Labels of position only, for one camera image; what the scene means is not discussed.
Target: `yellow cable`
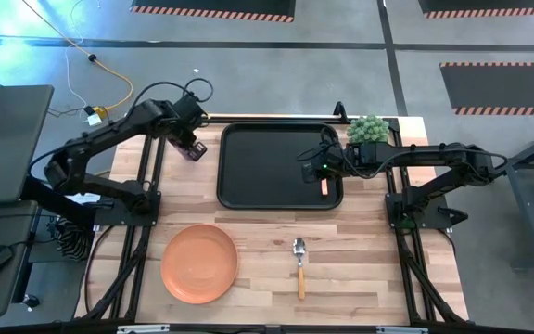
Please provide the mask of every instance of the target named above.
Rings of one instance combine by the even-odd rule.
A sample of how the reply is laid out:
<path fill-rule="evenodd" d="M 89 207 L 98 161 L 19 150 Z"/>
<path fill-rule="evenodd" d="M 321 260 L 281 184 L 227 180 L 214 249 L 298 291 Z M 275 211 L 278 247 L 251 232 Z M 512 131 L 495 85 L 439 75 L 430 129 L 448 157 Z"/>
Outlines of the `yellow cable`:
<path fill-rule="evenodd" d="M 55 28 L 55 26 L 53 24 L 51 24 L 48 20 L 46 20 L 42 15 L 40 15 L 34 8 L 32 8 L 32 6 L 30 6 L 26 0 L 22 0 L 22 2 L 24 3 L 24 5 L 28 6 L 28 8 L 34 13 L 36 14 L 36 16 L 38 16 L 39 18 L 41 18 L 41 20 L 44 21 L 44 23 L 48 24 L 49 27 L 51 27 L 54 31 L 56 31 L 59 36 L 63 37 L 71 46 L 74 46 L 75 48 L 77 48 L 78 50 L 82 51 L 86 56 L 90 57 L 91 53 L 89 53 L 88 51 L 86 51 L 85 49 L 83 49 L 81 46 L 75 44 L 73 41 L 71 41 L 71 39 L 69 39 L 68 37 L 66 37 L 63 32 L 60 32 L 59 29 Z M 127 94 L 127 96 L 122 99 L 121 101 L 119 101 L 118 103 L 115 103 L 114 105 L 112 106 L 108 106 L 108 107 L 105 107 L 107 110 L 112 110 L 112 109 L 115 109 L 117 108 L 118 106 L 120 106 L 121 104 L 123 104 L 125 101 L 127 101 L 134 93 L 134 84 L 131 82 L 131 80 L 129 80 L 126 76 L 124 75 L 121 75 L 111 69 L 109 69 L 105 64 L 103 64 L 100 60 L 98 59 L 94 59 L 94 63 L 98 66 L 100 66 L 104 71 L 107 71 L 108 73 L 118 77 L 118 78 L 121 78 L 123 79 L 123 81 L 125 81 L 128 85 L 129 85 L 129 94 Z"/>

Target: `butcher block tabletop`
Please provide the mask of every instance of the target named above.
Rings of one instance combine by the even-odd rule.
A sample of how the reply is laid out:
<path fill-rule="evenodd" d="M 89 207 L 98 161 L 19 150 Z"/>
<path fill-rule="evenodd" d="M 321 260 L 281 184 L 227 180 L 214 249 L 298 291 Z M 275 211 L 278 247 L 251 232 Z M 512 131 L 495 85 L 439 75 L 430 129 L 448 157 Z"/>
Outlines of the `butcher block tabletop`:
<path fill-rule="evenodd" d="M 403 145 L 426 145 L 424 121 L 399 117 Z M 216 197 L 220 139 L 227 124 L 195 131 L 208 151 L 200 161 L 186 161 L 166 146 L 159 191 L 158 224 L 152 229 L 139 298 L 138 323 L 407 325 L 409 324 L 394 232 L 389 230 L 384 197 L 385 175 L 372 180 L 343 179 L 344 198 L 330 211 L 233 211 Z M 342 144 L 347 126 L 334 126 Z M 110 179 L 136 178 L 144 145 L 138 136 L 117 147 Z M 152 148 L 148 179 L 155 149 Z M 431 167 L 409 168 L 413 185 L 436 176 Z M 183 228 L 217 225 L 234 240 L 239 270 L 234 285 L 214 302 L 191 305 L 174 298 L 160 277 L 166 245 Z M 115 227 L 93 259 L 90 304 L 107 291 L 119 268 L 126 228 Z M 457 265 L 448 240 L 422 230 L 430 280 L 446 302 L 467 318 Z M 294 238 L 303 237 L 306 299 L 298 298 L 298 262 Z M 125 285 L 121 316 L 128 304 L 132 277 Z M 414 285 L 424 316 L 421 290 Z M 83 293 L 76 316 L 84 314 Z"/>

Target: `black plastic tray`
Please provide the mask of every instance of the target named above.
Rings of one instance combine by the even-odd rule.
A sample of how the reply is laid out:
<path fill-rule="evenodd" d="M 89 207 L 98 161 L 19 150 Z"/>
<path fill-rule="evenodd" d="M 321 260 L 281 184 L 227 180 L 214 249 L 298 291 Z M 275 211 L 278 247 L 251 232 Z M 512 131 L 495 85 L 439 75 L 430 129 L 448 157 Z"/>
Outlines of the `black plastic tray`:
<path fill-rule="evenodd" d="M 329 210 L 343 199 L 343 181 L 304 183 L 299 153 L 317 147 L 323 123 L 236 122 L 223 130 L 218 169 L 218 200 L 235 210 Z"/>

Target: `concrete floor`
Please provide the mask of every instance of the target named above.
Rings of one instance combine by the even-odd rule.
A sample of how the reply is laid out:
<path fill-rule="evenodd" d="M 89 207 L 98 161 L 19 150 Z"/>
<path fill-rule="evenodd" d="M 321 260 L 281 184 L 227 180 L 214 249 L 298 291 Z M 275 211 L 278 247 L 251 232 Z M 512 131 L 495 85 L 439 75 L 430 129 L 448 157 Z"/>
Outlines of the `concrete floor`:
<path fill-rule="evenodd" d="M 39 0 L 38 4 L 63 32 L 78 36 L 69 20 L 75 1 Z M 129 5 L 129 0 L 101 0 L 97 8 L 96 0 L 86 0 L 77 6 L 75 22 L 84 38 L 95 40 L 385 43 L 376 0 L 297 0 L 292 24 L 131 14 Z M 417 0 L 387 0 L 386 5 L 396 44 L 534 45 L 532 16 L 424 19 Z M 15 0 L 0 0 L 0 36 L 57 38 Z M 344 45 L 318 50 L 297 45 L 276 49 L 148 46 L 90 50 L 131 78 L 136 91 L 159 80 L 210 79 L 216 88 L 205 105 L 210 112 L 330 114 L 341 100 L 350 114 L 398 114 L 385 50 Z M 62 47 L 31 47 L 18 39 L 5 39 L 0 45 L 0 84 L 52 84 L 56 88 L 53 108 L 80 107 L 67 88 L 63 53 Z M 533 116 L 453 115 L 439 71 L 442 61 L 534 61 L 534 52 L 400 51 L 396 57 L 407 112 L 425 118 L 430 143 L 460 141 L 512 155 L 534 140 Z M 78 51 L 70 51 L 70 61 L 73 86 L 89 103 L 113 103 L 126 92 L 124 83 L 93 68 Z M 149 96 L 166 99 L 179 94 L 159 88 Z M 120 117 L 124 109 L 117 112 Z M 49 116 L 36 155 L 90 129 L 77 116 Z M 90 171 L 109 169 L 112 154 L 105 152 L 92 160 Z M 453 236 L 471 319 L 488 326 L 534 329 L 534 271 L 516 273 L 510 268 L 511 261 L 532 251 L 532 244 L 507 180 L 457 190 L 448 200 L 451 207 L 470 215 Z M 82 270 L 63 262 L 36 270 L 29 293 L 38 295 L 43 307 L 30 314 L 10 308 L 0 318 L 0 326 L 69 319 Z M 49 288 L 42 285 L 44 277 Z M 67 293 L 59 298 L 54 286 Z"/>

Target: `orange plate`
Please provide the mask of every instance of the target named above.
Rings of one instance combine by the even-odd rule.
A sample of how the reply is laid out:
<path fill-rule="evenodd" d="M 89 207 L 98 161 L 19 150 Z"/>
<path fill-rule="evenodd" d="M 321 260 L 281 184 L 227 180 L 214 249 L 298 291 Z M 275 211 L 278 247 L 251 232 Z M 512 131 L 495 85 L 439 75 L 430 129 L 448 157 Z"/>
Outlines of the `orange plate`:
<path fill-rule="evenodd" d="M 238 272 L 235 243 L 215 225 L 192 225 L 164 250 L 161 274 L 166 289 L 183 302 L 200 304 L 222 296 Z"/>

